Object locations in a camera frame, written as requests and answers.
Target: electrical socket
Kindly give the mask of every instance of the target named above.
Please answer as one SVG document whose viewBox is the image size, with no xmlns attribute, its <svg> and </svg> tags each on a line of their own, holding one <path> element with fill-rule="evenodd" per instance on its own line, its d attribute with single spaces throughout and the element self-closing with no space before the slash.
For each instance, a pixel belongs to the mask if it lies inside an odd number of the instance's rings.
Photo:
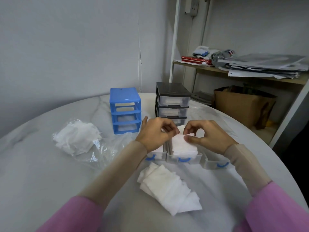
<svg viewBox="0 0 309 232">
<path fill-rule="evenodd" d="M 185 13 L 191 16 L 196 16 L 199 2 L 199 0 L 186 0 Z"/>
</svg>

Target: red book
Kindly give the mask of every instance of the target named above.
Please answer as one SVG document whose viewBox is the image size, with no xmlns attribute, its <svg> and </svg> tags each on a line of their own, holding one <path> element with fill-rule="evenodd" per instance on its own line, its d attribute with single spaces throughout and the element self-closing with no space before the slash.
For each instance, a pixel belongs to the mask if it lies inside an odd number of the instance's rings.
<svg viewBox="0 0 309 232">
<path fill-rule="evenodd" d="M 193 57 L 182 56 L 181 59 L 211 63 L 211 59 L 204 59 L 204 58 L 193 58 Z"/>
<path fill-rule="evenodd" d="M 193 60 L 187 60 L 187 59 L 181 59 L 181 61 L 184 61 L 184 62 L 190 62 L 190 63 L 196 63 L 196 64 L 202 64 L 203 62 L 200 62 L 200 61 L 193 61 Z M 212 63 L 210 62 L 204 62 L 210 66 L 212 66 Z"/>
</svg>

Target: marble tabletop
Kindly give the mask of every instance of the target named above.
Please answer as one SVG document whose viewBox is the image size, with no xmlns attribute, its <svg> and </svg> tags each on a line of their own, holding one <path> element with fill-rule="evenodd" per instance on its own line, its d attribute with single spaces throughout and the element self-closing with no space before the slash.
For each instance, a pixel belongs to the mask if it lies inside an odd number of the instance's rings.
<svg viewBox="0 0 309 232">
<path fill-rule="evenodd" d="M 140 97 L 142 116 L 154 117 L 155 94 L 140 93 Z M 256 155 L 273 181 L 309 211 L 295 180 L 269 146 L 236 120 L 220 114 L 236 133 L 235 139 Z M 72 118 L 92 122 L 103 137 L 114 135 L 109 95 L 105 95 L 49 111 L 0 139 L 0 231 L 34 231 L 97 174 L 52 142 L 52 134 Z M 172 217 L 139 189 L 137 177 L 148 164 L 143 162 L 110 202 L 102 231 L 231 231 L 244 218 L 251 196 L 235 168 L 205 170 L 199 164 L 164 163 L 197 192 L 203 207 Z"/>
</svg>

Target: hand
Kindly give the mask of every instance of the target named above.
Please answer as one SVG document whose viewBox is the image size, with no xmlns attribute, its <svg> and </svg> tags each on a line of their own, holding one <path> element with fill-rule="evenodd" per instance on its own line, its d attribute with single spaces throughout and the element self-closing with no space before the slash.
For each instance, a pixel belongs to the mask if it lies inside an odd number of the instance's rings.
<svg viewBox="0 0 309 232">
<path fill-rule="evenodd" d="M 199 129 L 205 131 L 203 138 L 185 136 L 184 139 L 189 143 L 199 144 L 212 152 L 224 154 L 225 151 L 234 144 L 238 144 L 213 120 L 192 120 L 189 121 L 183 130 L 183 134 L 194 133 Z"/>
<path fill-rule="evenodd" d="M 148 122 L 147 119 L 148 117 L 145 116 L 141 123 L 141 131 L 135 139 L 145 146 L 147 153 L 158 149 L 179 133 L 179 129 L 170 119 L 157 117 L 149 119 Z"/>
</svg>

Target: person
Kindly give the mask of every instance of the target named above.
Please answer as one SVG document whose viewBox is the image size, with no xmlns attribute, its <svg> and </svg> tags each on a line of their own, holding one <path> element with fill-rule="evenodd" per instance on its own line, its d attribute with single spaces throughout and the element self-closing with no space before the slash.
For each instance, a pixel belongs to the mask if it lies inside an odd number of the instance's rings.
<svg viewBox="0 0 309 232">
<path fill-rule="evenodd" d="M 110 200 L 147 153 L 179 133 L 170 119 L 147 119 L 145 117 L 142 121 L 136 140 L 130 142 L 89 186 L 64 204 L 37 232 L 91 232 L 99 228 Z M 188 135 L 184 139 L 229 158 L 253 197 L 245 212 L 244 221 L 234 231 L 309 231 L 307 212 L 270 179 L 256 157 L 244 145 L 238 144 L 215 121 L 189 121 L 183 133 L 196 134 L 198 129 L 205 131 L 204 137 Z"/>
</svg>

